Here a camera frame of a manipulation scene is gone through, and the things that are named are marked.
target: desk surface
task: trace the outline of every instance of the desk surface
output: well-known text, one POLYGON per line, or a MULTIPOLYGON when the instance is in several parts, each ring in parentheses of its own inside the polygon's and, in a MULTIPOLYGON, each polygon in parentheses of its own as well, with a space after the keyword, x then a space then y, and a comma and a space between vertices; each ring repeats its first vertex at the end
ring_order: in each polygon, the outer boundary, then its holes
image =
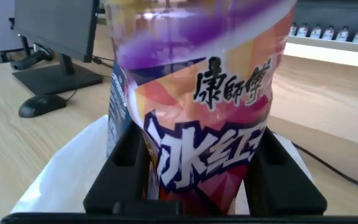
MULTIPOLYGON (((105 27, 101 29, 99 26, 95 55, 111 57, 111 43, 107 37, 105 27)), ((104 75, 111 72, 109 68, 99 65, 84 66, 104 75)), ((9 213, 56 151, 87 125, 107 114, 109 102, 109 82, 105 82, 78 90, 67 108, 38 118, 22 119, 17 115, 18 109, 32 94, 15 80, 11 72, 9 64, 0 64, 0 218, 9 213)), ((71 92, 68 92, 62 96, 70 95, 71 92)), ((332 153, 328 149, 344 147, 358 150, 356 143, 274 116, 270 117, 268 125, 278 134, 313 152, 318 151, 319 156, 328 157, 333 163, 342 162, 334 158, 335 153, 340 152, 332 153)), ((315 184, 328 200, 326 214, 358 214, 358 186, 350 184, 312 158, 301 155, 315 184)))

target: light wood table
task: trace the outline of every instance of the light wood table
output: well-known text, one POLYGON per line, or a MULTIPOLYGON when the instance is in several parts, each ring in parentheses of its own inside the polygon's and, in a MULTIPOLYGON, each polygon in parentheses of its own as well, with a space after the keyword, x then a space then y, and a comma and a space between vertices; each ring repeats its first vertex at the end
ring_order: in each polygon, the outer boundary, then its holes
MULTIPOLYGON (((106 26, 98 26, 94 49, 95 55, 111 58, 111 43, 106 26)), ((337 134, 327 134, 329 132, 308 127, 307 122, 305 125, 299 125, 299 121, 311 119, 318 123, 322 113, 297 116, 296 119, 286 117, 287 114, 293 115, 298 111, 297 105, 303 106, 305 100, 310 101, 313 107, 330 110, 328 105, 319 105, 316 103, 318 100, 314 101, 313 91, 309 94, 303 91, 306 83, 297 76, 299 68, 291 68, 291 64, 295 63, 292 60, 294 59, 284 58, 283 67, 275 78, 275 102, 268 125, 278 134, 295 141, 358 178, 358 143, 339 138, 337 134)), ((315 66, 312 62, 303 63, 315 66)), ((111 69, 100 65, 82 65, 103 75, 111 73, 111 69)), ((87 125, 108 113, 109 103, 109 82, 105 82, 78 90, 67 108, 38 118, 22 119, 17 115, 18 109, 32 94, 11 75, 11 72, 9 64, 0 64, 0 219, 9 213, 57 150, 87 125)), ((321 81, 314 80, 310 88, 321 81)), ((62 96, 70 95, 71 92, 68 92, 62 96)), ((358 214, 358 186, 348 183, 312 158, 301 155, 314 177, 315 184, 328 200, 326 213, 358 214)))

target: black mouse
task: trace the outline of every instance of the black mouse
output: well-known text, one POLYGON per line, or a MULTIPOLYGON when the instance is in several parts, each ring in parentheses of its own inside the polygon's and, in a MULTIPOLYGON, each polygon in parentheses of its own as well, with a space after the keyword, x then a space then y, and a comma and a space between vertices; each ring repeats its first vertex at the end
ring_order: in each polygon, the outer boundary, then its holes
POLYGON ((54 110, 65 108, 66 99, 57 95, 34 96, 26 100, 19 109, 21 118, 34 118, 54 110))

